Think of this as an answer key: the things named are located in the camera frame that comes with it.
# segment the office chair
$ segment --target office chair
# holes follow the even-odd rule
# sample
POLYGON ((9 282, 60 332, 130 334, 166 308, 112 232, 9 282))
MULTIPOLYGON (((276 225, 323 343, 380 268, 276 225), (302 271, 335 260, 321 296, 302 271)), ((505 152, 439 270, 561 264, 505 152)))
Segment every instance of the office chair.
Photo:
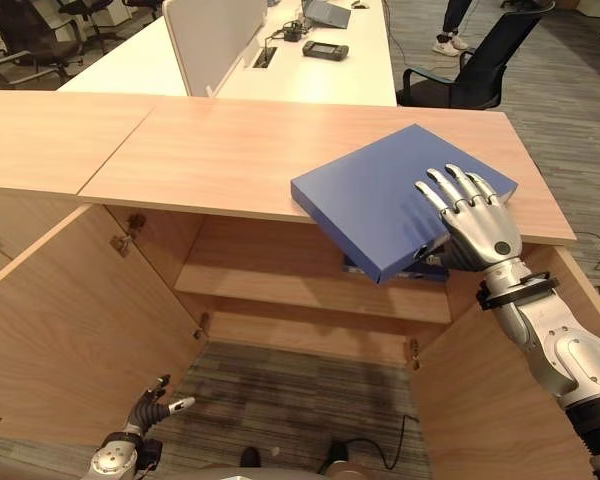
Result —
POLYGON ((64 67, 82 51, 75 20, 51 28, 27 0, 0 0, 0 36, 7 52, 18 55, 11 61, 21 65, 56 66, 64 79, 69 78, 64 67), (55 32, 66 25, 71 26, 75 40, 60 42, 55 32))
POLYGON ((60 68, 57 66, 40 71, 37 62, 35 61, 35 57, 33 57, 31 52, 22 51, 7 57, 2 57, 0 58, 0 65, 15 62, 16 60, 23 59, 24 57, 30 57, 30 60, 33 62, 36 68, 36 73, 27 75, 25 77, 16 78, 15 80, 9 80, 0 72, 0 90, 15 90, 18 85, 45 77, 52 73, 58 75, 62 83, 65 82, 66 77, 62 75, 60 68))
POLYGON ((113 3, 113 0, 74 0, 72 2, 65 3, 63 0, 57 0, 60 8, 58 12, 66 13, 68 15, 80 15, 82 19, 90 21, 93 26, 94 40, 97 40, 102 49, 102 54, 105 55, 107 50, 104 45, 105 40, 120 40, 124 41, 126 38, 120 37, 114 32, 101 32, 100 26, 93 19, 93 14, 106 9, 113 3))
POLYGON ((555 2, 532 11, 502 15, 480 46, 460 55, 460 72, 455 80, 440 77, 422 68, 408 68, 402 75, 403 88, 396 92, 399 105, 431 108, 486 110, 500 105, 502 78, 507 62, 555 2), (411 75, 426 80, 411 84, 411 75))
POLYGON ((162 6, 163 0, 122 0, 127 7, 144 7, 151 9, 151 17, 158 19, 158 8, 162 6))

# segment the blue binder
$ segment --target blue binder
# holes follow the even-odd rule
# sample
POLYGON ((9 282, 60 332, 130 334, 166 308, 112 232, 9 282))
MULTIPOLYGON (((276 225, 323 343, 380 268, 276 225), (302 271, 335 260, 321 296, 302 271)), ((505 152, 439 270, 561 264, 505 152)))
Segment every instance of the blue binder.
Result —
POLYGON ((503 201, 517 187, 491 167, 412 125, 294 178, 291 196, 380 284, 448 238, 435 209, 413 186, 423 180, 437 190, 426 170, 444 172, 447 163, 484 177, 503 201))

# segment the open cabinet door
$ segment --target open cabinet door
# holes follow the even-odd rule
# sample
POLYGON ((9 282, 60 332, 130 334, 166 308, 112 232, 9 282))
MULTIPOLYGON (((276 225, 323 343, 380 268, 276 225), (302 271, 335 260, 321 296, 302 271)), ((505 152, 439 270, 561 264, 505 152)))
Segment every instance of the open cabinet door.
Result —
POLYGON ((0 436, 97 444, 205 335, 102 206, 79 207, 0 272, 0 436))
MULTIPOLYGON (((534 247, 532 271, 549 270, 576 318, 600 336, 600 298, 563 247, 534 247)), ((532 378, 523 354, 494 315, 473 300, 475 275, 449 284, 455 323, 412 374, 435 480, 593 478, 589 455, 553 398, 532 378)))

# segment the black pants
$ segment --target black pants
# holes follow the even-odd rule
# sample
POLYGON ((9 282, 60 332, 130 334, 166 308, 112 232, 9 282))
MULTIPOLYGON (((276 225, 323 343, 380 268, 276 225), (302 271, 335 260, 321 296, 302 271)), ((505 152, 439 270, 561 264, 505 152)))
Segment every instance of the black pants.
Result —
POLYGON ((447 12, 444 14, 442 31, 445 33, 458 33, 460 22, 471 5, 471 0, 449 0, 447 12))

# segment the wooden desk top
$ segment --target wooden desk top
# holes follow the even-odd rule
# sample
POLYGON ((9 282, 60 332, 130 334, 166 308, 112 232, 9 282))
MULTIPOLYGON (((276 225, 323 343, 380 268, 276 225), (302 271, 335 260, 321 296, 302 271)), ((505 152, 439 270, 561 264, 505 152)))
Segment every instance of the wooden desk top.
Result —
POLYGON ((575 239, 500 112, 164 97, 80 196, 110 204, 310 222, 291 198, 292 178, 413 123, 520 184, 509 206, 526 242, 575 239))
POLYGON ((77 193, 156 98, 0 92, 0 188, 77 193))

